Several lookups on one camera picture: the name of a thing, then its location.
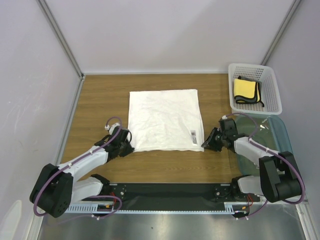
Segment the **white towel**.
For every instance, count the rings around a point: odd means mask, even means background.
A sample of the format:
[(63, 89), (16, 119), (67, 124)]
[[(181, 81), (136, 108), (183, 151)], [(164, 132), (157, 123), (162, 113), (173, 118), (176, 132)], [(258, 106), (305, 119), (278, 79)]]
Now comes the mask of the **white towel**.
[(198, 90), (131, 91), (128, 129), (136, 152), (204, 151)]

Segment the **dark grey towel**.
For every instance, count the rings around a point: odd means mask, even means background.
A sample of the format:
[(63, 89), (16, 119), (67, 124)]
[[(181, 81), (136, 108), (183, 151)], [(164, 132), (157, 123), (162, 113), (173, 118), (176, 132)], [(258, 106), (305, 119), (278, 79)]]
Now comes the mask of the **dark grey towel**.
[(236, 104), (261, 104), (262, 101), (262, 83), (257, 80), (239, 76), (233, 81), (233, 96)]

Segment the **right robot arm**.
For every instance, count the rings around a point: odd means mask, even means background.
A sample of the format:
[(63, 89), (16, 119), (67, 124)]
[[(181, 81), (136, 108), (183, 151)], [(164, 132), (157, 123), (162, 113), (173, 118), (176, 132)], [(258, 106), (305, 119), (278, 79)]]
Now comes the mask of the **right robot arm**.
[(223, 148), (245, 157), (259, 169), (259, 175), (242, 175), (231, 180), (230, 195), (242, 201), (248, 194), (263, 196), (268, 202), (299, 204), (305, 199), (306, 188), (294, 155), (275, 151), (240, 133), (232, 118), (223, 117), (219, 127), (212, 129), (202, 148), (220, 152)]

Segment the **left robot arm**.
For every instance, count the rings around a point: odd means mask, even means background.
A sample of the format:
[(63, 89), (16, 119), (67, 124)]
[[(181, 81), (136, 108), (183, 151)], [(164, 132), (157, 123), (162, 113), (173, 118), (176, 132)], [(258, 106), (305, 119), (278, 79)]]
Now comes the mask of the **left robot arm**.
[(131, 140), (129, 129), (115, 125), (82, 155), (60, 165), (45, 165), (29, 197), (34, 214), (58, 218), (71, 204), (82, 200), (118, 201), (108, 179), (99, 174), (92, 174), (85, 180), (82, 177), (117, 157), (133, 153)]

